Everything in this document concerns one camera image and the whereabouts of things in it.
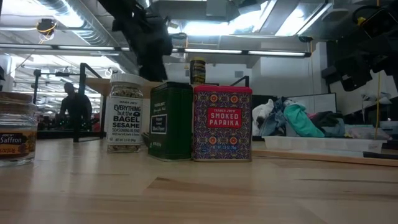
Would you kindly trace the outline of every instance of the wooden table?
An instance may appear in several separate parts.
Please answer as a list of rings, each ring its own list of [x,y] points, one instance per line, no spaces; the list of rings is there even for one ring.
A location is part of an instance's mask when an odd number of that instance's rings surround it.
[[[255,157],[166,163],[39,141],[0,169],[0,223],[398,223],[394,167]]]

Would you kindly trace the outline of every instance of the red patterned tin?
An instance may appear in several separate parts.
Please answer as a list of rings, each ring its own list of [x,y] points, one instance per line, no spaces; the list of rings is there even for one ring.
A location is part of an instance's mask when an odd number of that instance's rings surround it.
[[[248,87],[195,87],[193,159],[251,160],[251,95]]]

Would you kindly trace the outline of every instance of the white container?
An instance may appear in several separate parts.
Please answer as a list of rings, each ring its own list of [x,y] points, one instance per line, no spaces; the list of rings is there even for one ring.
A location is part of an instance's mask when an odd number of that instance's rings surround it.
[[[262,137],[267,149],[278,150],[332,150],[354,152],[381,153],[383,143],[387,141],[368,139],[343,139],[343,138],[302,138],[266,136]]]

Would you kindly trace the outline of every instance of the ceiling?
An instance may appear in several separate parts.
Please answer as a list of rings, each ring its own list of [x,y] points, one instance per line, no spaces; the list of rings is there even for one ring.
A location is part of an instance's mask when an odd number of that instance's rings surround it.
[[[308,21],[312,26],[302,35],[319,40],[335,39],[346,32],[341,23],[348,23],[348,12],[359,4],[368,3],[358,0],[334,0],[333,7],[325,8],[324,0],[258,0],[261,10],[239,16],[239,0],[138,0],[149,11],[157,11],[161,16],[170,16],[178,27],[171,32],[186,32],[187,40],[174,40],[174,47],[196,49],[237,49],[237,50],[283,50],[309,51],[308,44],[301,43],[294,34],[300,32]],[[67,3],[68,13],[61,13],[50,6]],[[342,18],[325,22],[322,15],[338,8],[348,9]],[[44,38],[36,30],[37,23],[43,18],[58,21],[54,35],[45,39],[45,44],[52,45],[101,45],[122,46],[128,44],[120,32],[112,32],[113,17],[110,16],[97,0],[3,0],[0,17],[0,43],[38,44]],[[35,68],[50,71],[64,70],[77,72],[79,64],[85,62],[101,76],[107,78],[110,70],[137,73],[136,58],[133,53],[104,54],[104,52],[64,51],[64,50],[22,50],[0,49],[0,53],[13,56],[16,64],[23,61],[24,67],[16,71],[18,91],[32,91]],[[238,63],[251,68],[258,60],[252,55],[212,55],[212,54],[172,54],[164,57],[165,63],[185,63],[192,57],[205,57],[208,63]],[[77,77],[70,77],[77,83]],[[40,90],[62,92],[65,80],[54,77],[41,77]],[[57,109],[59,98],[40,94],[40,101]],[[99,107],[98,100],[93,100],[93,107]]]

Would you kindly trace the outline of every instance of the spice jar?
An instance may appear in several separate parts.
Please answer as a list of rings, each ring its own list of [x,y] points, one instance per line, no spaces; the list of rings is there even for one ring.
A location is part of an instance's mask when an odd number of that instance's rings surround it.
[[[142,144],[141,114],[144,79],[138,75],[116,73],[108,110],[108,152],[139,152]]]
[[[0,166],[34,160],[37,121],[32,96],[0,92]]]

